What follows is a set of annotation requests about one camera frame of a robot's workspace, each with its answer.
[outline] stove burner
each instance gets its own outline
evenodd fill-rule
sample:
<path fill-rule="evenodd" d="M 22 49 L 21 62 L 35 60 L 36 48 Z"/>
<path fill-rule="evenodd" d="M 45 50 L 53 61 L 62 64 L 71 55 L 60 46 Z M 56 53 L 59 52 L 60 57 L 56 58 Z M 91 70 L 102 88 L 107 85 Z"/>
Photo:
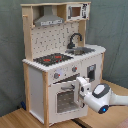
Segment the stove burner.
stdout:
<path fill-rule="evenodd" d="M 62 58 L 61 56 L 55 56 L 55 58 Z"/>
<path fill-rule="evenodd" d="M 63 62 L 63 61 L 69 60 L 69 59 L 73 59 L 73 57 L 70 57 L 70 56 L 67 56 L 64 54 L 60 54 L 60 53 L 54 53 L 51 55 L 36 58 L 33 61 L 48 67 L 50 65 L 54 65 L 56 63 L 60 63 L 60 62 Z"/>
<path fill-rule="evenodd" d="M 44 61 L 45 61 L 45 62 L 50 62 L 50 61 L 51 61 L 51 59 L 44 59 Z"/>

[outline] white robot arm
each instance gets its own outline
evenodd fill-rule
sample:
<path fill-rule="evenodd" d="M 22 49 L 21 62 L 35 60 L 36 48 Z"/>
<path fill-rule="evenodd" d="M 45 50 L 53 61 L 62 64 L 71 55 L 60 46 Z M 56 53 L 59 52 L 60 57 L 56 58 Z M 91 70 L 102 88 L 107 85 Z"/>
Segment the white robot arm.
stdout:
<path fill-rule="evenodd" d="M 105 113 L 110 106 L 128 106 L 128 96 L 114 94 L 107 84 L 99 84 L 91 91 L 89 79 L 82 77 L 76 79 L 74 101 L 79 106 L 81 102 L 87 104 L 99 114 Z"/>

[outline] kitchen hutch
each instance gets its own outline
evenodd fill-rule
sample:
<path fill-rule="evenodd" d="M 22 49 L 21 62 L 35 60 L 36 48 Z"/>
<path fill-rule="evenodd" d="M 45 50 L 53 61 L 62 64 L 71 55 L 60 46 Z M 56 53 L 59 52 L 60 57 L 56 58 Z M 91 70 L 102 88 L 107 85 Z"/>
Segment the kitchen hutch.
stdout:
<path fill-rule="evenodd" d="M 105 49 L 85 43 L 90 2 L 22 4 L 27 111 L 50 125 L 87 115 L 74 102 L 77 76 L 100 83 Z"/>

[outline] table surface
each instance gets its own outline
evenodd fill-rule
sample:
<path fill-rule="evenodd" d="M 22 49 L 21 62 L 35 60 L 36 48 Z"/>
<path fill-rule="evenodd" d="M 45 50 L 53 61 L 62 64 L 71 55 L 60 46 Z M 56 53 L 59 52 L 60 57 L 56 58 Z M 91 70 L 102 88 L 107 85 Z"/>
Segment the table surface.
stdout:
<path fill-rule="evenodd" d="M 128 96 L 128 89 L 105 80 L 102 80 L 102 83 L 108 84 L 115 94 Z M 104 114 L 98 114 L 89 108 L 86 117 L 76 120 L 87 128 L 116 128 L 126 118 L 128 118 L 128 107 L 114 106 Z"/>
<path fill-rule="evenodd" d="M 23 109 L 0 117 L 0 128 L 44 128 L 37 119 Z M 50 128 L 81 128 L 73 121 L 64 121 L 52 125 Z"/>

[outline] tiled backsplash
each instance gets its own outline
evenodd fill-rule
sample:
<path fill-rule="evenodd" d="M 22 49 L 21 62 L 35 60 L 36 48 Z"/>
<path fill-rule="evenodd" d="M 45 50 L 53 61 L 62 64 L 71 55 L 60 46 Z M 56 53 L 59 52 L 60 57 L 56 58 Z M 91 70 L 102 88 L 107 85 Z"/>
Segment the tiled backsplash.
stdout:
<path fill-rule="evenodd" d="M 51 52 L 66 50 L 73 33 L 78 33 L 79 22 L 70 22 L 58 25 L 41 26 L 32 29 L 33 58 Z M 73 43 L 78 46 L 78 36 L 73 38 Z"/>

